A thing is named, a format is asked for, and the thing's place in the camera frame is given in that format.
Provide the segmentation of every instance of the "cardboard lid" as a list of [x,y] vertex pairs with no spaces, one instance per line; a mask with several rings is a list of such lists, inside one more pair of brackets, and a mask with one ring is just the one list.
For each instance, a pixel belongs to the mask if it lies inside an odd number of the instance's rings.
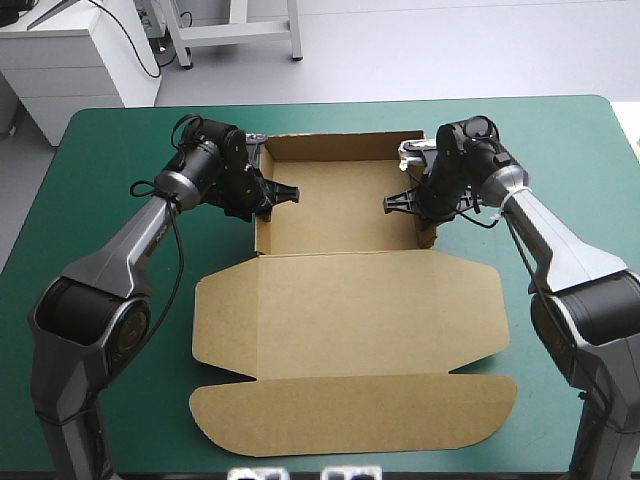
[[267,255],[196,287],[194,357],[258,379],[446,373],[508,343],[496,270],[433,250]]
[[480,442],[516,390],[486,375],[307,378],[201,387],[189,404],[205,435],[242,455],[389,452]]

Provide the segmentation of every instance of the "cable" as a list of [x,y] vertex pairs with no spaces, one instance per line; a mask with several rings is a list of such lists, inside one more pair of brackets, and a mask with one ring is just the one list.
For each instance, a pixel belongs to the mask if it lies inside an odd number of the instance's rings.
[[[193,26],[193,14],[189,10],[186,10],[180,14],[180,18],[184,17],[185,15],[189,15],[189,26],[190,27]],[[173,61],[176,59],[177,56],[178,56],[178,53],[175,51],[175,47],[174,47],[174,52],[171,59],[165,63],[158,64],[158,67],[160,68],[168,67],[173,63]]]
[[133,40],[131,39],[131,36],[129,35],[129,32],[127,32],[126,28],[124,28],[124,25],[122,25],[120,20],[118,20],[118,18],[113,13],[111,13],[105,7],[103,7],[102,5],[97,3],[95,0],[87,0],[87,2],[91,3],[93,6],[99,8],[100,10],[102,10],[104,13],[109,15],[113,19],[114,22],[116,22],[118,24],[118,26],[120,27],[120,30],[122,30],[124,35],[127,37],[127,40],[129,40],[129,44],[131,45],[131,48],[133,49],[133,53],[135,54],[136,58],[138,59],[138,63],[140,64],[140,66],[144,70],[144,73],[146,73],[151,78],[160,78],[161,72],[160,72],[160,65],[158,65],[158,62],[156,61],[156,65],[158,67],[158,73],[151,73],[149,70],[147,70],[147,67],[145,66],[145,64],[142,62],[142,59],[140,58],[140,54],[138,53],[138,49],[136,48],[135,44],[133,43]]
[[[415,176],[413,176],[413,174],[409,170],[407,170],[407,175],[409,175],[409,178],[411,180],[413,180],[414,182],[416,182],[417,184],[422,185],[423,187],[426,187],[426,185],[422,182],[422,180],[420,180],[420,179],[416,178]],[[479,222],[475,218],[471,218],[470,216],[468,216],[463,211],[458,210],[458,207],[454,207],[453,205],[448,205],[448,207],[451,210],[453,210],[454,212],[456,212],[458,215],[460,215],[462,218],[464,218],[465,220],[468,220],[469,222],[471,222],[474,225],[477,225],[479,227],[486,228],[487,230],[495,227],[498,224],[498,220],[494,220],[492,223],[488,223],[488,224]]]
[[[139,185],[147,185],[151,187],[151,189],[144,192],[137,192],[136,187],[138,187]],[[149,333],[145,336],[144,340],[140,342],[140,346],[138,347],[138,349],[142,349],[142,347],[144,347],[149,342],[149,340],[151,340],[151,338],[158,331],[158,328],[160,328],[160,325],[162,325],[164,320],[167,318],[167,315],[171,310],[171,307],[173,306],[173,302],[176,298],[176,295],[178,294],[178,290],[180,289],[180,283],[182,282],[182,276],[184,274],[184,245],[182,242],[182,235],[180,234],[180,230],[178,228],[178,222],[176,219],[176,210],[178,211],[180,210],[180,204],[175,198],[175,195],[171,195],[171,194],[168,194],[167,192],[164,192],[163,190],[159,189],[155,183],[150,182],[148,180],[137,180],[133,182],[131,184],[131,187],[129,187],[129,194],[132,197],[136,197],[136,198],[155,195],[163,198],[167,202],[167,209],[169,210],[169,219],[171,220],[171,226],[173,227],[173,233],[176,238],[176,246],[178,247],[178,273],[176,274],[176,279],[173,283],[173,288],[171,289],[169,298],[167,299],[167,302],[165,303],[164,308],[162,309],[162,312],[158,317],[158,320],[153,324],[153,326],[151,327],[151,330],[149,330]]]

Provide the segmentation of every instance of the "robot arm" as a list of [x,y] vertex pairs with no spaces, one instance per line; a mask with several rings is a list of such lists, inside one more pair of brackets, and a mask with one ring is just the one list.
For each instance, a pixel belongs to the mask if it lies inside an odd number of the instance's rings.
[[586,391],[569,478],[630,478],[640,447],[640,279],[618,257],[582,242],[533,195],[488,118],[443,125],[435,147],[405,142],[400,154],[401,166],[426,168],[416,188],[385,199],[387,213],[412,213],[428,225],[479,202],[504,212],[532,277],[536,332],[569,385]]
[[298,200],[296,187],[262,177],[255,156],[266,137],[196,115],[181,119],[174,133],[184,123],[178,152],[156,177],[147,203],[103,248],[68,265],[30,314],[31,396],[61,479],[117,478],[98,394],[166,313],[149,328],[151,288],[144,273],[163,236],[175,229],[176,216],[211,203],[250,220]]

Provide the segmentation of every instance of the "white desk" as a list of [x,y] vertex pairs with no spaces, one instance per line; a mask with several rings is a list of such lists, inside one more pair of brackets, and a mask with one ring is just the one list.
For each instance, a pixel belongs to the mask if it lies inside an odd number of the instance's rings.
[[[0,28],[0,70],[52,145],[77,111],[153,106],[160,87],[113,19],[89,2],[26,30],[57,2],[40,0],[17,23]],[[133,1],[102,3],[127,29],[147,69],[157,72]]]

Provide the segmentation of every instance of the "cardboard box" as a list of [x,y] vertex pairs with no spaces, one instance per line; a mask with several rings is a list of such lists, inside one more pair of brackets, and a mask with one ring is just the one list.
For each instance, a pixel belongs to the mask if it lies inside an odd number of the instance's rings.
[[458,448],[508,416],[511,379],[448,373],[509,342],[497,272],[421,249],[435,229],[382,208],[410,188],[398,145],[422,137],[266,144],[263,173],[298,186],[300,203],[257,221],[257,258],[196,287],[194,357],[258,380],[192,395],[196,422],[219,445],[253,456]]

